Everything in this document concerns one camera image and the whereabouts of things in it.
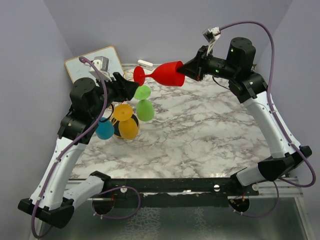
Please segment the red wine glass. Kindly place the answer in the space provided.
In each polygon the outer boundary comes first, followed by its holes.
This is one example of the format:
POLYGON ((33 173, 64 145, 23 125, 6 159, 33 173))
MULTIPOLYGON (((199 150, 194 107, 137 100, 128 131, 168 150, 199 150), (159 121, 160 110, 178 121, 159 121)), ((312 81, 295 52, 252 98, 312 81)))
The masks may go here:
POLYGON ((158 84, 167 87, 182 87, 185 76, 179 73, 178 68, 183 66, 182 61, 167 62, 158 66, 152 73, 145 74, 141 66, 137 66, 133 71, 133 80, 142 86, 146 78, 152 78, 158 84))

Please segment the green wine glass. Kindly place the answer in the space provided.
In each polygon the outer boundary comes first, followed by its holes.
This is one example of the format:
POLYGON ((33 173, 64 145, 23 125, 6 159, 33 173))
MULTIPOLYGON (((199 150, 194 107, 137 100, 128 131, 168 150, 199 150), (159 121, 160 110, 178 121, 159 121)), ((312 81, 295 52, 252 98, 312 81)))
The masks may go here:
POLYGON ((152 120, 155 115, 153 104, 148 100, 150 95, 151 89, 146 85, 139 86, 134 94, 134 98, 138 100, 136 105, 137 117, 143 122, 152 120))

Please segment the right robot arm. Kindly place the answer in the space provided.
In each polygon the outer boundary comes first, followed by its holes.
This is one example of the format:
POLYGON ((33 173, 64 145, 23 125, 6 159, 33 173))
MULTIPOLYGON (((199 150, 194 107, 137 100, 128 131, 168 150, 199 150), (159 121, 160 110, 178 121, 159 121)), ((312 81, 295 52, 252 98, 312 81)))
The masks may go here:
POLYGON ((282 132, 288 128, 281 116, 275 116, 276 107, 267 95, 268 85, 252 70, 256 48, 249 39, 233 38, 226 59, 207 55, 207 49, 203 45, 177 72, 196 81, 201 81, 205 75, 228 80, 229 90, 253 116, 270 151, 270 157, 232 175, 235 180, 230 182, 229 189, 240 196, 247 191, 248 185, 274 181, 294 170, 312 155, 312 150, 308 145, 302 146, 290 131, 282 132))

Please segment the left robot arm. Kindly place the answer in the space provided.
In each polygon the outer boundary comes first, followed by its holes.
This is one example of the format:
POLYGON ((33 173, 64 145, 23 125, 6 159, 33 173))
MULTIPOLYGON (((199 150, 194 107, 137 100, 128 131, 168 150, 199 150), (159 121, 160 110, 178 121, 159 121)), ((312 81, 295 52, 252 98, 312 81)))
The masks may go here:
POLYGON ((71 106, 61 120, 56 146, 38 187, 29 198, 20 200, 18 209, 56 227, 64 228, 74 211, 90 197, 106 197, 111 190, 110 176, 92 172, 79 185, 66 190, 71 172, 98 127, 98 120, 112 103, 131 100, 139 84, 118 72, 110 81, 96 85, 89 77, 77 79, 69 94, 71 106))

